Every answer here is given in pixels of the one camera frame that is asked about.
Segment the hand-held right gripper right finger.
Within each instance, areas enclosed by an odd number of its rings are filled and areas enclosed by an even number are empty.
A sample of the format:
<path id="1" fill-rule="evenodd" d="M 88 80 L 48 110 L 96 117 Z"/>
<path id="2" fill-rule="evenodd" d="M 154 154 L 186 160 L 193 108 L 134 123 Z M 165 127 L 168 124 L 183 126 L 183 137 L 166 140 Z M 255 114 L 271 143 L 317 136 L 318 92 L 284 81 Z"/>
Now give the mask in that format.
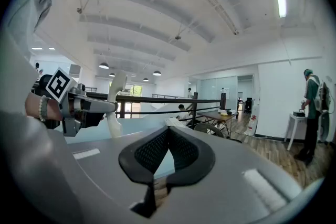
<path id="1" fill-rule="evenodd" d="M 287 201 L 302 188 L 285 170 L 246 144 L 188 129 L 215 153 L 210 173 L 197 184 L 172 188 L 156 212 L 156 224 L 246 224 L 269 215 L 243 173 L 256 169 Z"/>

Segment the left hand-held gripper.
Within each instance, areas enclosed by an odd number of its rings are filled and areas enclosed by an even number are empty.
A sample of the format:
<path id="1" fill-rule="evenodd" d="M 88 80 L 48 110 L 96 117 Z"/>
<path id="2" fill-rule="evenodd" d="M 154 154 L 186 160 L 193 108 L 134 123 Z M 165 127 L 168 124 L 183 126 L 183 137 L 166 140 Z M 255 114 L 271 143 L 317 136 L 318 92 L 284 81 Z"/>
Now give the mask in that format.
<path id="1" fill-rule="evenodd" d="M 98 126 L 105 113 L 118 109 L 117 103 L 87 97 L 85 85 L 77 84 L 61 68 L 53 75 L 43 75 L 37 83 L 34 94 L 56 100 L 63 115 L 62 121 L 46 120 L 46 126 L 61 126 L 65 136 L 74 137 L 80 129 Z"/>

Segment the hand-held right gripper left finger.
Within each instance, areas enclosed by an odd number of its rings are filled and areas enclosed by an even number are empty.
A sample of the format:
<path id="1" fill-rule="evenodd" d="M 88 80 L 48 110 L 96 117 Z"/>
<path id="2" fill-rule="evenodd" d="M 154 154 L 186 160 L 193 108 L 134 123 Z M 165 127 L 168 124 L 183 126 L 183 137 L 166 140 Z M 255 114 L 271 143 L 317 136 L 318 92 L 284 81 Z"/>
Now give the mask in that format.
<path id="1" fill-rule="evenodd" d="M 162 127 L 69 144 L 71 154 L 77 154 L 69 177 L 84 224 L 170 224 L 154 194 L 154 174 L 168 150 L 169 134 Z"/>

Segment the beige telephone handset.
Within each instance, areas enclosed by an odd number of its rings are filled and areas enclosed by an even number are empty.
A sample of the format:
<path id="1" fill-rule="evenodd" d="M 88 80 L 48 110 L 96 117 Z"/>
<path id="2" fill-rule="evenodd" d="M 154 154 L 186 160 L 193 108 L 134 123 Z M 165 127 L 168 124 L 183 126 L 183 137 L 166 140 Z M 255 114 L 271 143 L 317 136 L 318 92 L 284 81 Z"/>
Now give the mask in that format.
<path id="1" fill-rule="evenodd" d="M 118 103 L 116 97 L 119 92 L 125 89 L 128 75 L 125 71 L 118 72 L 109 88 L 107 101 L 114 104 L 115 108 L 113 112 L 106 113 L 107 123 L 112 138 L 121 136 L 121 124 L 117 121 L 116 112 L 118 110 Z"/>

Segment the person's left forearm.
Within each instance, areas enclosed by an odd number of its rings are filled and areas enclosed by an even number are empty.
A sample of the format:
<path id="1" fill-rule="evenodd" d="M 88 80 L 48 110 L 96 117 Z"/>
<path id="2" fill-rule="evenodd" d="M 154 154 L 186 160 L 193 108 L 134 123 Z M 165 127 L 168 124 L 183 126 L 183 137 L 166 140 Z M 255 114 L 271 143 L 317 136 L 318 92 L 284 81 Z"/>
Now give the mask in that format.
<path id="1" fill-rule="evenodd" d="M 26 114 L 28 116 L 39 118 L 39 103 L 40 103 L 41 97 L 42 96 L 38 96 L 31 92 L 28 94 L 28 97 L 25 101 L 25 109 L 26 109 Z M 61 114 L 59 105 L 56 100 L 53 100 L 50 98 L 48 102 L 47 115 L 48 115 L 47 120 L 62 121 L 63 115 Z"/>

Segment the metal link wristband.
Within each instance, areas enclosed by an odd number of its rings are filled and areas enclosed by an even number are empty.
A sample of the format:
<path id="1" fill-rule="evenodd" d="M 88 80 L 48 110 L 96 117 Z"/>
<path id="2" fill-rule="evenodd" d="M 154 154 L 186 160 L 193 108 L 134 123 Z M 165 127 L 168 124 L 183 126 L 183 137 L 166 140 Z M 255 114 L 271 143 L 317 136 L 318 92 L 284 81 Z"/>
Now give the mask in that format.
<path id="1" fill-rule="evenodd" d="M 47 110 L 48 110 L 48 102 L 50 98 L 43 95 L 40 99 L 39 103 L 39 118 L 42 122 L 48 119 Z"/>

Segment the dark wicker chair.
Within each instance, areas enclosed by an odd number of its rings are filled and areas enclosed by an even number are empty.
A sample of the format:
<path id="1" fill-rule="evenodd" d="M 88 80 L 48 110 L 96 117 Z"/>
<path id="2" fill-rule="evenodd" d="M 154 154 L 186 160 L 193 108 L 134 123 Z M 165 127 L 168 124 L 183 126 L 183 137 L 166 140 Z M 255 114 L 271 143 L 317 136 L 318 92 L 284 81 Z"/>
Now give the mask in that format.
<path id="1" fill-rule="evenodd" d="M 208 123 L 200 123 L 194 127 L 194 130 L 224 138 L 224 135 L 220 129 Z"/>

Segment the white plastic bag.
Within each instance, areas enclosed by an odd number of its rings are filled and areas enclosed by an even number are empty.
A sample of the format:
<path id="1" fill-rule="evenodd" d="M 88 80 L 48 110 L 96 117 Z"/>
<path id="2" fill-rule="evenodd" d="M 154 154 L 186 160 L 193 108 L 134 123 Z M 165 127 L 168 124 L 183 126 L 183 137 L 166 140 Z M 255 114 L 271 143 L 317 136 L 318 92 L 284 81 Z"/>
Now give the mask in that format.
<path id="1" fill-rule="evenodd" d="M 257 116 L 255 114 L 252 114 L 244 134 L 248 136 L 255 136 L 256 126 L 257 126 Z"/>

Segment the wooden table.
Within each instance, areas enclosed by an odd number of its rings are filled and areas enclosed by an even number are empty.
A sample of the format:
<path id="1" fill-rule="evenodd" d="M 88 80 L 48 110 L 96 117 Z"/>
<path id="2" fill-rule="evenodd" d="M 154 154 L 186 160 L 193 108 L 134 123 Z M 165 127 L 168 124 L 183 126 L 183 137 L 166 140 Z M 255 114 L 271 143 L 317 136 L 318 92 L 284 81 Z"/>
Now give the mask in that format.
<path id="1" fill-rule="evenodd" d="M 220 129 L 226 138 L 232 136 L 232 122 L 237 119 L 239 113 L 227 116 L 221 116 L 217 110 L 198 113 L 198 116 L 205 119 L 204 123 L 211 124 Z"/>

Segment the black metal railing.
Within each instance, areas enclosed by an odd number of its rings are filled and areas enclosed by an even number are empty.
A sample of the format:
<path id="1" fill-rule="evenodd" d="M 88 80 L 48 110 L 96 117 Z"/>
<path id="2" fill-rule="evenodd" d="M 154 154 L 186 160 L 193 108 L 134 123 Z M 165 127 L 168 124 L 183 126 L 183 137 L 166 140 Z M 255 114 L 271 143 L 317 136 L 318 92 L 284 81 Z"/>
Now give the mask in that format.
<path id="1" fill-rule="evenodd" d="M 117 111 L 115 112 L 116 117 L 120 119 L 124 119 L 126 115 L 129 115 L 131 118 L 134 115 L 168 115 L 168 114 L 178 114 L 181 113 L 179 109 L 170 109 L 170 110 L 161 110 L 165 105 L 167 104 L 187 104 L 187 107 L 185 108 L 186 112 L 188 112 L 189 115 L 191 115 L 190 118 L 186 119 L 180 119 L 180 121 L 188 121 L 191 122 L 191 129 L 194 129 L 194 127 L 198 124 L 200 124 L 200 121 L 197 121 L 196 119 L 201 118 L 202 116 L 199 115 L 197 116 L 197 111 L 203 111 L 203 110 L 210 110 L 210 109 L 225 109 L 226 106 L 226 93 L 221 94 L 221 99 L 220 100 L 203 100 L 203 99 L 198 99 L 198 93 L 195 93 L 195 96 L 191 99 L 186 99 L 186 98 L 149 98 L 149 97 L 132 97 L 128 95 L 117 95 L 116 96 L 116 102 L 118 105 Z M 155 111 L 143 111 L 143 112 L 135 112 L 133 109 L 130 111 L 126 111 L 125 105 L 127 103 L 149 103 L 149 104 L 163 104 L 162 107 L 156 109 Z M 199 103 L 219 103 L 218 106 L 215 106 L 213 108 L 206 107 L 202 109 L 198 109 L 197 105 Z"/>

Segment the small white table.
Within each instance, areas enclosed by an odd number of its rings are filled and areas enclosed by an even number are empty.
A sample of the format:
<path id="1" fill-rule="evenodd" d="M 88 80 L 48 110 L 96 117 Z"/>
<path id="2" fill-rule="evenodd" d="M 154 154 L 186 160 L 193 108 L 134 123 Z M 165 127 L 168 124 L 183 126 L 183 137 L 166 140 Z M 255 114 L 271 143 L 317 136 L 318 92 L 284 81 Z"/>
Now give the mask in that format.
<path id="1" fill-rule="evenodd" d="M 287 151 L 290 151 L 293 142 L 299 143 L 305 140 L 307 118 L 293 114 L 289 115 L 284 142 L 288 142 Z"/>

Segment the light grey shirt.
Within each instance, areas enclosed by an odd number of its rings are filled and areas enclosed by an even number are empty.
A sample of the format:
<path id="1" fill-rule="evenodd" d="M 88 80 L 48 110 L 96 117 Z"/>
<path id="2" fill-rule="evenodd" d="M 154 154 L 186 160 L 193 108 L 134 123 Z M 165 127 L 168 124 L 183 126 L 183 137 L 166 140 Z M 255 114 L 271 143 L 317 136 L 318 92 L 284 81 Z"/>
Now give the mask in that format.
<path id="1" fill-rule="evenodd" d="M 53 0 L 12 0 L 5 25 L 15 42 L 29 46 L 36 28 L 48 15 Z"/>

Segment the white round appliance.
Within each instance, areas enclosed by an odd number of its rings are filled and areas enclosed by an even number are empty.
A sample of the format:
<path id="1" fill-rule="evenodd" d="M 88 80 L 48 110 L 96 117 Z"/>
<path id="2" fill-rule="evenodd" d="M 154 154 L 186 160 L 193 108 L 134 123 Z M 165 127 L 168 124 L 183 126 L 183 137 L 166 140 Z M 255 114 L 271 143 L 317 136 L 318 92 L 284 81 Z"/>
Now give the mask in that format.
<path id="1" fill-rule="evenodd" d="M 318 120 L 318 139 L 324 143 L 331 140 L 331 135 L 334 132 L 336 117 L 334 113 L 323 110 Z"/>

